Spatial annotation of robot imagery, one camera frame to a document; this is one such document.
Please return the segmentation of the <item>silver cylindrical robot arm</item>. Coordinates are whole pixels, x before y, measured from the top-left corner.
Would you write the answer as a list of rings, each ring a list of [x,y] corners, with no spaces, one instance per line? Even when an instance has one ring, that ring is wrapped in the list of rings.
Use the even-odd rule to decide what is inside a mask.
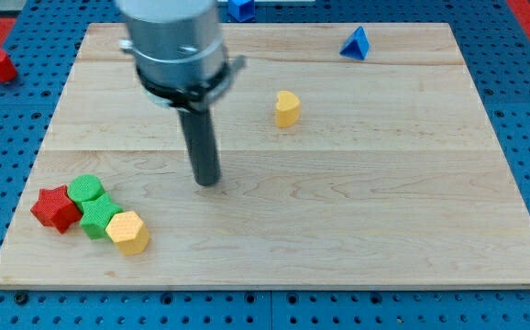
[[[231,87],[246,57],[228,57],[216,0],[115,0],[131,54],[149,97],[204,113]]]

